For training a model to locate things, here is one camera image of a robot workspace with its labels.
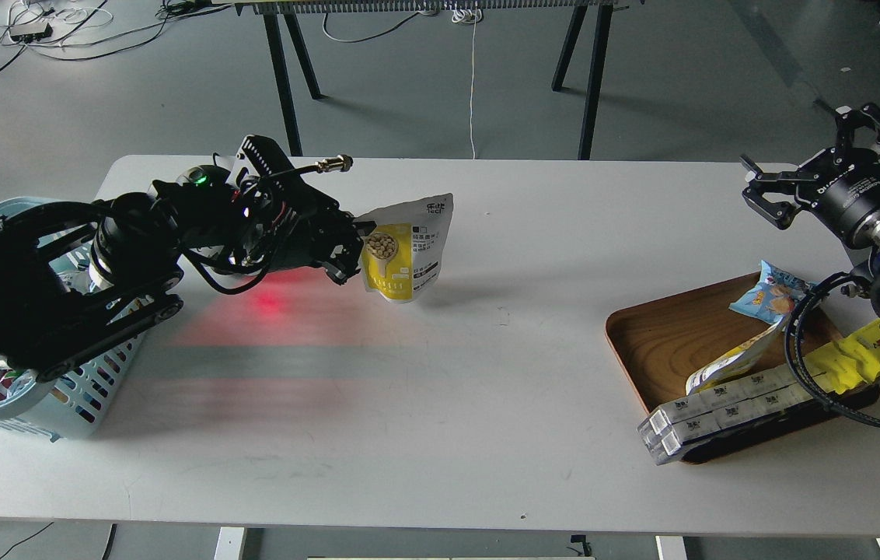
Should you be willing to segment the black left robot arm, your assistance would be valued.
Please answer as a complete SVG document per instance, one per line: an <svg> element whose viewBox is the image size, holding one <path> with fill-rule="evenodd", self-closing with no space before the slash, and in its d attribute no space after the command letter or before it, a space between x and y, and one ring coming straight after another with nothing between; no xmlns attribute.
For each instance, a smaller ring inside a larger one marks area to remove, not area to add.
<svg viewBox="0 0 880 560"><path fill-rule="evenodd" d="M272 138L248 135L228 164L110 201L52 201L0 214L0 357L41 383L180 312L185 258L215 291L237 295L273 271L358 273L373 221L310 187L350 156L295 167Z"/></svg>

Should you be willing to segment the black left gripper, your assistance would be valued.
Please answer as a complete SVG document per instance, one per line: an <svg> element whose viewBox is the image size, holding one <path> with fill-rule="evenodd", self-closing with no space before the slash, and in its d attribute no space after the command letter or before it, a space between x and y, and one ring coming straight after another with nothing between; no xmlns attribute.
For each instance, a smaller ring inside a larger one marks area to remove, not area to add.
<svg viewBox="0 0 880 560"><path fill-rule="evenodd" d="M336 199L306 184L306 173L316 173L315 166L294 167L272 138L243 139L230 180L247 224L230 262L248 274L323 268L344 285L361 270L362 248L347 244L363 243L379 224L347 216Z"/></svg>

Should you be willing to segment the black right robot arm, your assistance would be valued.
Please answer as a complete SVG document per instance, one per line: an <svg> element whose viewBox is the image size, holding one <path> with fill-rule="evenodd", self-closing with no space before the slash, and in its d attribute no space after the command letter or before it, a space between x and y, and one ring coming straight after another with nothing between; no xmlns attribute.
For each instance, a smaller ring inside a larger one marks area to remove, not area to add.
<svg viewBox="0 0 880 560"><path fill-rule="evenodd" d="M834 146L796 170L768 173L741 155L752 174L743 198L777 228L791 226L799 212L811 212L845 247L880 251L880 107L866 103L837 111L834 118ZM822 287L831 290L848 282L880 318L880 265L870 267L867 276L834 275Z"/></svg>

